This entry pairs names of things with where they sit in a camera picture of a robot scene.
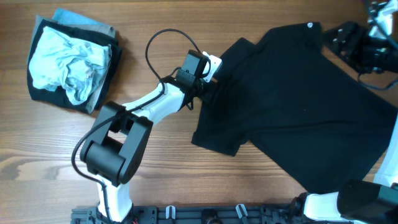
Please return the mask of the black t-shirt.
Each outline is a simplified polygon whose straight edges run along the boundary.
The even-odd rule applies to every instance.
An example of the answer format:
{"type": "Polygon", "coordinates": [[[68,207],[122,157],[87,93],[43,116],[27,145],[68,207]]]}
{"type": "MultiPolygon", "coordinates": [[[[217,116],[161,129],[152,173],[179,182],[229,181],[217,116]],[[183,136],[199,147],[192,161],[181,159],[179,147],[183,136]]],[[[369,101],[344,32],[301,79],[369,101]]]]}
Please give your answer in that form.
{"type": "Polygon", "coordinates": [[[309,22],[235,42],[192,143],[234,156],[251,142],[315,194],[363,179],[389,146],[397,108],[324,57],[321,34],[309,22]]]}

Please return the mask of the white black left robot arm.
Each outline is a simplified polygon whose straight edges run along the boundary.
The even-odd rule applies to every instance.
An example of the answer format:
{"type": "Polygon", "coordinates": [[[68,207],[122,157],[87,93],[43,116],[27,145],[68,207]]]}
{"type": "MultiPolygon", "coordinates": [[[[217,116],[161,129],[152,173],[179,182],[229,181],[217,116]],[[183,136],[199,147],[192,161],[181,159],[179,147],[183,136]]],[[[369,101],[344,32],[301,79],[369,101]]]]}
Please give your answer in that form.
{"type": "Polygon", "coordinates": [[[204,79],[165,77],[136,101],[123,105],[110,101],[101,108],[72,154],[72,159],[79,158],[86,165],[82,176],[97,183],[96,223],[137,221],[129,182],[141,164],[153,127],[183,107],[191,108],[193,99],[211,88],[204,79]]]}

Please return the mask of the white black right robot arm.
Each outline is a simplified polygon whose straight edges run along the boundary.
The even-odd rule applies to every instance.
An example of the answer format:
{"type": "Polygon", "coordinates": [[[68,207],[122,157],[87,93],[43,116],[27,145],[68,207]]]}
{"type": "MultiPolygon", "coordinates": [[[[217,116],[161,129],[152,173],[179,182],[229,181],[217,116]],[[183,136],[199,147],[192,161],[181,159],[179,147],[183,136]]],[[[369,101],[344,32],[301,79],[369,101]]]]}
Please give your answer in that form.
{"type": "MultiPolygon", "coordinates": [[[[323,36],[325,45],[359,75],[397,72],[397,47],[386,35],[345,22],[323,36]]],[[[302,194],[292,206],[302,223],[397,223],[397,130],[373,182],[350,180],[338,192],[302,194]]]]}

